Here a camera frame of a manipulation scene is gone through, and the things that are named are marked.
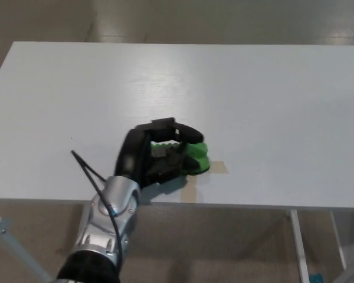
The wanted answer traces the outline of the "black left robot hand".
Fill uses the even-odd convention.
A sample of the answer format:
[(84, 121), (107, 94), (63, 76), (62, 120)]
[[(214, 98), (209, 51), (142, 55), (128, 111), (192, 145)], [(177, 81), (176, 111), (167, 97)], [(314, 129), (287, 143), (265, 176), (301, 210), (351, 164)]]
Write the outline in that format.
[(204, 136), (173, 117), (131, 129), (119, 152), (114, 174), (144, 188), (210, 168)]

